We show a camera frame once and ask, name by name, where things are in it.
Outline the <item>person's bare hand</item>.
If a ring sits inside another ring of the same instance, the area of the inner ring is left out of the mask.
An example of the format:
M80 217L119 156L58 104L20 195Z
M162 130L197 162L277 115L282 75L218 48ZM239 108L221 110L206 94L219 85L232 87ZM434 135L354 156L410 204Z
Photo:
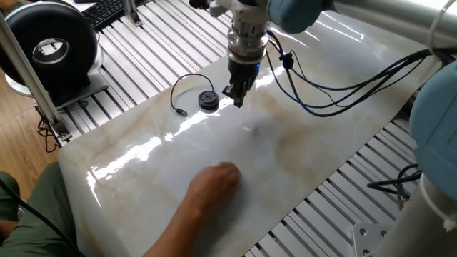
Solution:
M182 204L201 215L213 213L235 194L240 180L241 172L234 163L206 167L191 180Z

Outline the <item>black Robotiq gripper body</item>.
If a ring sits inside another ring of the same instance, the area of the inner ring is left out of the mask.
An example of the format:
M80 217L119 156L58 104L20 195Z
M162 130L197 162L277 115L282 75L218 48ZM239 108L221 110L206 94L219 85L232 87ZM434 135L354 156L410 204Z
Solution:
M239 84L242 77L255 76L257 78L259 73L260 63L254 64L240 64L232 59L228 60L228 69L231 74L229 79L230 84Z

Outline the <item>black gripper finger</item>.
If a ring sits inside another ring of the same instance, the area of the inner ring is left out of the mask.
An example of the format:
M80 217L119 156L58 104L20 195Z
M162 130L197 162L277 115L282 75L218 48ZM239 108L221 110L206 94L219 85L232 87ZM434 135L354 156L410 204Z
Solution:
M241 96L239 101L239 107L243 106L244 99L247 93L251 90L254 82L256 80L255 76L245 76L241 78L240 85L241 85Z
M242 107L242 87L238 84L229 84L225 86L222 93L229 98L233 99L234 106Z

